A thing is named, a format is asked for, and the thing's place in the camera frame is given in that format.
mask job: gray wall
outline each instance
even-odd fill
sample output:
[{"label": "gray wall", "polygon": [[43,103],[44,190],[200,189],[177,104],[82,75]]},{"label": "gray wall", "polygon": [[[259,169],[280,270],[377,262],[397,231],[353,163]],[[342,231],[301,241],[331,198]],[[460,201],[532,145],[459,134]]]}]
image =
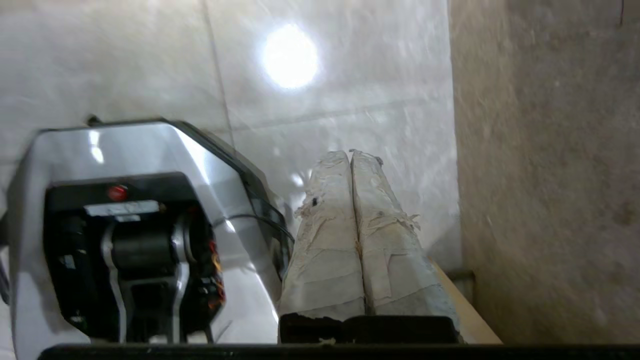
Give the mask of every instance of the gray wall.
[{"label": "gray wall", "polygon": [[450,1],[463,251],[508,343],[640,340],[640,26]]}]

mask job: glossy surface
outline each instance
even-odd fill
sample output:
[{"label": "glossy surface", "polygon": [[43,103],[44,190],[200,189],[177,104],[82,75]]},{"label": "glossy surface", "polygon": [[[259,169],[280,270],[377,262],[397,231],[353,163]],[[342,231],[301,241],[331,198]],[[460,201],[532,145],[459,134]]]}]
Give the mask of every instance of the glossy surface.
[{"label": "glossy surface", "polygon": [[[169,124],[49,131],[36,137],[8,192],[13,340],[21,359],[36,359],[59,343],[89,342],[60,315],[44,260],[47,187],[170,172],[185,174],[212,224],[253,211],[239,174]],[[233,221],[230,229],[214,230],[227,302],[212,335],[218,343],[276,343],[275,304],[282,284],[266,241],[254,219]],[[183,249],[179,259],[185,258]]]},{"label": "glossy surface", "polygon": [[315,161],[358,148],[460,263],[446,0],[24,0],[0,30],[0,164],[89,113],[179,117],[261,170],[296,234]]}]

